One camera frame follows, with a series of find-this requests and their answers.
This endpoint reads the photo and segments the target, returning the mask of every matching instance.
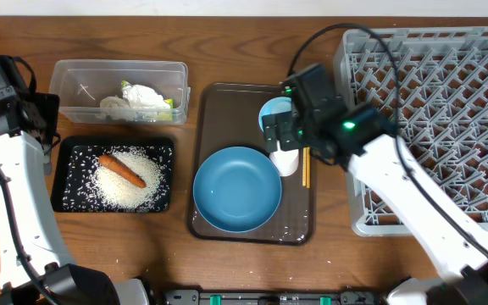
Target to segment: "crumpled white cloth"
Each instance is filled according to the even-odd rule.
[[[119,97],[105,97],[101,100],[99,107],[105,115],[110,115],[112,119],[136,119],[136,112],[131,111],[129,103]]]
[[[170,105],[164,101],[161,94],[157,94],[152,88],[143,85],[132,85],[122,81],[123,98],[134,109],[170,109]]]

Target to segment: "green light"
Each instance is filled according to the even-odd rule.
[[[355,127],[355,123],[353,122],[344,122],[342,123],[342,125],[344,126],[344,128],[346,128],[347,130],[352,130],[354,127]]]

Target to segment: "green clip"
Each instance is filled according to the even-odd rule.
[[[330,305],[330,297],[320,297],[319,305]]]
[[[210,296],[210,305],[221,305],[221,296]]]

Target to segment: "brown tray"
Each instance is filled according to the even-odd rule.
[[[277,86],[212,84],[202,93],[197,124],[197,145],[193,176],[199,166],[218,150],[250,147],[268,156],[258,115],[261,107],[280,95]],[[187,209],[186,223],[197,238],[219,241],[260,242],[298,246],[312,237],[314,223],[315,173],[310,169],[311,188],[302,186],[302,151],[295,174],[282,178],[280,206],[266,224],[245,233],[230,233],[209,224],[197,211],[193,194]]]

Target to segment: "clear plastic container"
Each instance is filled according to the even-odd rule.
[[[173,108],[99,108],[105,97],[122,97],[122,80],[149,86],[165,99],[172,98]],[[50,93],[59,95],[59,112],[73,123],[176,125],[186,122],[190,88],[184,63],[76,59],[56,63]]]

